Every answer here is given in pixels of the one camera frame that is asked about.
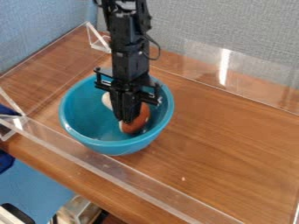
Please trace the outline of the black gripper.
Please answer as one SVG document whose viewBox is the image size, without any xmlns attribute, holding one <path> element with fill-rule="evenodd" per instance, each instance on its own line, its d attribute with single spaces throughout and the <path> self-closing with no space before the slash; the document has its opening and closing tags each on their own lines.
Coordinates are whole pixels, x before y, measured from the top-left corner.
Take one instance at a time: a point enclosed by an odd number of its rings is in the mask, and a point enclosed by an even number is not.
<svg viewBox="0 0 299 224">
<path fill-rule="evenodd" d="M 141 103 L 159 104 L 160 84 L 149 77 L 149 42 L 111 44 L 112 72 L 95 69 L 96 88 L 109 92 L 117 120 L 131 123 L 140 115 Z"/>
</svg>

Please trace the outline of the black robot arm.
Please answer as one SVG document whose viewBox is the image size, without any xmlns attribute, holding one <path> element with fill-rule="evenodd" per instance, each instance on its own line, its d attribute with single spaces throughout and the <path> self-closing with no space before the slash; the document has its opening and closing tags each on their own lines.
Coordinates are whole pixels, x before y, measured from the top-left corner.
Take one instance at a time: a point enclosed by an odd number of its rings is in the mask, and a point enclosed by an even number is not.
<svg viewBox="0 0 299 224">
<path fill-rule="evenodd" d="M 109 93 L 112 111 L 119 121 L 131 123 L 140 115 L 141 103 L 159 104 L 160 84 L 149 76 L 149 43 L 159 44 L 147 32 L 152 29 L 145 0 L 101 0 L 112 74 L 95 68 L 95 87 Z"/>
</svg>

